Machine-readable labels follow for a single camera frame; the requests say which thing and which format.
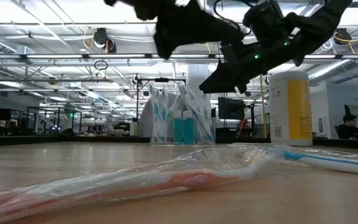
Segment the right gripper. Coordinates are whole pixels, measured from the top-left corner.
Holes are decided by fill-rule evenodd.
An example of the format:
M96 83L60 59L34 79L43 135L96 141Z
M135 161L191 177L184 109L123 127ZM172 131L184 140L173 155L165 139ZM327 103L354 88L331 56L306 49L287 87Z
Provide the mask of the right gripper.
M230 23L202 10L197 0L178 6L175 0L131 0L141 20L157 18L154 42L159 57L168 59L181 45L225 42L221 46L225 62L199 85L207 93L247 93L249 80L288 62L299 66L307 54L302 36L274 40L268 45L243 44L244 34Z

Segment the blue toothbrush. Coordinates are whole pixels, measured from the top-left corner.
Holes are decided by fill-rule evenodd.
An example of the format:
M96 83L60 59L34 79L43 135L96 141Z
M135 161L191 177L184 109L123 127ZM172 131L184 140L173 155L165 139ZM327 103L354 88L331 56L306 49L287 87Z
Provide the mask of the blue toothbrush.
M325 149L301 149L285 144L255 144L255 146L265 146L271 150L278 151L288 161L358 174L358 154Z
M153 85L149 88L151 93L152 113L153 113L153 130L151 143L157 144L160 142L160 106L159 106L159 90Z
M167 143L167 110L169 107L169 96L166 89L162 88L160 92L160 117L161 117L161 140L163 143Z
M188 86L179 84L178 89L180 95L183 98L183 103L187 110L192 111L195 121L195 140L197 144L205 144L203 142L202 130L201 130L201 94L194 93ZM214 144L214 135L211 129L211 134Z

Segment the teal toothpaste tube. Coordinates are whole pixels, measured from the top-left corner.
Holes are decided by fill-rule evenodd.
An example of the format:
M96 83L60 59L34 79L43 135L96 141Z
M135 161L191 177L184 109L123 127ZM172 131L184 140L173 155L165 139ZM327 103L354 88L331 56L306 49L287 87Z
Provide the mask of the teal toothpaste tube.
M185 144L195 143L195 121L190 110L183 112L183 142Z
M181 144L183 142L183 118L180 110L175 110L173 112L172 123L173 143Z

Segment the white pillar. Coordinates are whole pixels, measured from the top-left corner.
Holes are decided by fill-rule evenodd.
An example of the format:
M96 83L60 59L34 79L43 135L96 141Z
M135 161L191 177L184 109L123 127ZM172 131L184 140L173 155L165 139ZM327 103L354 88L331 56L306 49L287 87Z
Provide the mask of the white pillar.
M208 64L188 64L186 85L194 93L202 93L199 86L210 76Z

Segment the person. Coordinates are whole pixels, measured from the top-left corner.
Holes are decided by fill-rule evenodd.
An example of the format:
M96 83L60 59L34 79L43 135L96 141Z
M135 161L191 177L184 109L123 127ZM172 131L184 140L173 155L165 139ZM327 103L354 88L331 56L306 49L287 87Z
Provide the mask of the person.
M344 110L343 123L336 128L337 135L339 139L355 139L358 134L357 116L351 113L348 105L344 105Z
M149 100L148 102L146 102L139 118L139 127L138 127L139 136L145 138L151 137L152 128L153 128L152 113L153 113L152 103Z

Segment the white yellow wipes canister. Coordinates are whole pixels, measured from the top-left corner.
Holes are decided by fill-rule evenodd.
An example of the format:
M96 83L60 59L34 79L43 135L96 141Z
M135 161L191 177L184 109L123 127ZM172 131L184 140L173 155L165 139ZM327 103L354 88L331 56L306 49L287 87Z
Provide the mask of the white yellow wipes canister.
M273 144L313 145L309 78L288 71L269 79L270 139Z

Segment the orange toothbrush in clear wrapper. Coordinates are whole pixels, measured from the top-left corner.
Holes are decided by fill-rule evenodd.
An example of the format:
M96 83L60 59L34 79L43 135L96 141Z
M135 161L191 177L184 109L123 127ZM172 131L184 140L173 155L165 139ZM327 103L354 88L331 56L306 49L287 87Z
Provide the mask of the orange toothbrush in clear wrapper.
M282 160L280 146L209 147L175 159L0 191L0 223L61 208L170 194L253 179Z

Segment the black aluminium table frame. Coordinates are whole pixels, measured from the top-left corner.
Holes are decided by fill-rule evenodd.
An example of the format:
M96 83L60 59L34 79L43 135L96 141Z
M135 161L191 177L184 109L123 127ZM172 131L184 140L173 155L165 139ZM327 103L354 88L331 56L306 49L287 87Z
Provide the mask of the black aluminium table frame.
M38 144L51 142L121 142L149 143L149 138L143 137L109 137L109 136L0 136L0 146L18 144ZM313 139L314 146L343 147L358 149L358 140L346 139Z

